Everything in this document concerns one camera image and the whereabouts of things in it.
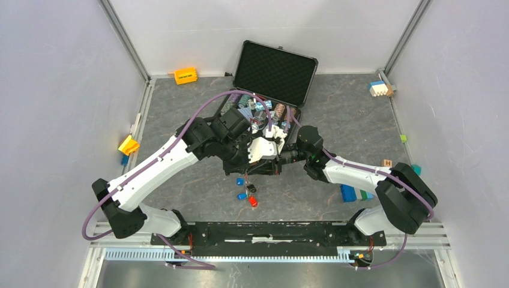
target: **green block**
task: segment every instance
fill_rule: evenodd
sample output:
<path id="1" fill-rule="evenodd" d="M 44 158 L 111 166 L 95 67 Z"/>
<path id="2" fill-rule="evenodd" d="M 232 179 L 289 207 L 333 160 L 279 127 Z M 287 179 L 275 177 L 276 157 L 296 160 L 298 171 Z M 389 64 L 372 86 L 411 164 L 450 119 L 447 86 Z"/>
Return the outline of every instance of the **green block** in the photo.
<path id="1" fill-rule="evenodd" d="M 414 170 L 415 174 L 421 176 L 421 166 L 412 164 L 412 169 Z"/>
<path id="2" fill-rule="evenodd" d="M 362 195 L 362 197 L 363 197 L 363 201 L 364 201 L 364 200 L 367 200 L 367 194 L 366 194 L 366 191 L 361 190 L 361 195 Z"/>

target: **gray floor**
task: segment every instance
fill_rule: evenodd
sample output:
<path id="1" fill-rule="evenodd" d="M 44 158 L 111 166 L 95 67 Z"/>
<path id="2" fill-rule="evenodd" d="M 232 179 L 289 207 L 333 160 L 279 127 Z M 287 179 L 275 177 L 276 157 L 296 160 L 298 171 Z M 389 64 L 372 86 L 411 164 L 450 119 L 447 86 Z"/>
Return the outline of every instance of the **gray floor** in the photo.
<path id="1" fill-rule="evenodd" d="M 405 147 L 387 97 L 372 97 L 369 82 L 374 74 L 317 75 L 301 123 L 318 127 L 325 147 L 348 160 L 381 165 L 383 159 L 408 163 Z M 175 129 L 219 92 L 232 87 L 231 77 L 200 78 L 177 86 L 173 79 L 158 79 L 149 107 L 140 163 L 158 150 Z M 201 116 L 211 116 L 219 105 L 213 103 Z M 258 188 L 257 208 L 236 195 L 237 175 L 225 176 L 218 158 L 207 158 L 179 172 L 144 201 L 156 208 L 178 209 L 188 221 L 348 220 L 362 207 L 378 201 L 343 203 L 339 185 L 309 178 L 303 163 L 283 167 L 280 176 L 251 176 Z"/>
<path id="2" fill-rule="evenodd" d="M 394 255 L 376 251 L 375 262 Z M 214 263 L 215 271 L 173 270 L 161 262 L 106 261 L 97 287 L 443 287 L 433 251 L 405 251 L 394 263 L 355 272 L 339 263 Z"/>

